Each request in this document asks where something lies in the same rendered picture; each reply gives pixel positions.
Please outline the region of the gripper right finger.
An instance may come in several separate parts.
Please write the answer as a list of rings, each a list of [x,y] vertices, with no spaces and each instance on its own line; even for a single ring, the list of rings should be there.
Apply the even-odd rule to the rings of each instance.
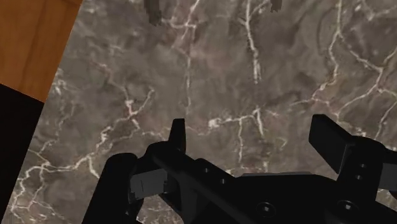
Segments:
[[[376,201],[378,190],[397,199],[397,151],[324,114],[313,115],[309,143],[338,175],[328,190],[326,224],[397,224],[397,211]]]

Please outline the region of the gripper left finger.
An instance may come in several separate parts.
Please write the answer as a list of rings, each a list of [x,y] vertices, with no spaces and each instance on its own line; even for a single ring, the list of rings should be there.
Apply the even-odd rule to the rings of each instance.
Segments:
[[[81,224],[142,224],[146,197],[159,196],[183,224],[255,224],[255,205],[237,178],[186,155],[182,118],[169,138],[150,144],[142,157],[118,153],[106,160]]]

